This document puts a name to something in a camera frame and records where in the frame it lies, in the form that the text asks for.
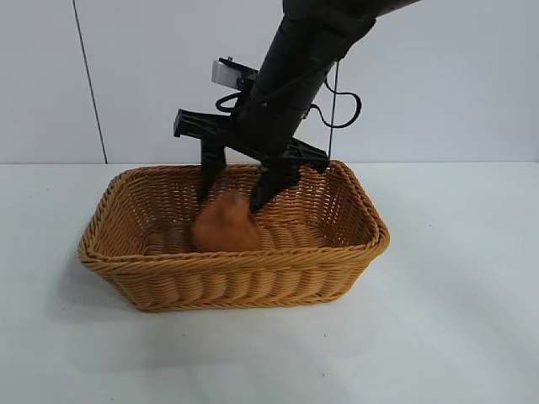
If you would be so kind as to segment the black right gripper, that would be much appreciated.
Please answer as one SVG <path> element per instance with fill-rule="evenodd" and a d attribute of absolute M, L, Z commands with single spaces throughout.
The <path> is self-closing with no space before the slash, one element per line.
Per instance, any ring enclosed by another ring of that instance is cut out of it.
<path fill-rule="evenodd" d="M 298 166 L 319 173 L 328 167 L 327 152 L 294 137 L 299 117 L 276 114 L 240 92 L 219 98 L 216 108 L 219 114 L 179 109 L 173 123 L 174 136 L 200 141 L 200 202 L 225 169 L 227 148 L 264 164 L 250 194 L 250 210 L 261 210 L 282 191 L 295 188 L 301 178 Z"/>

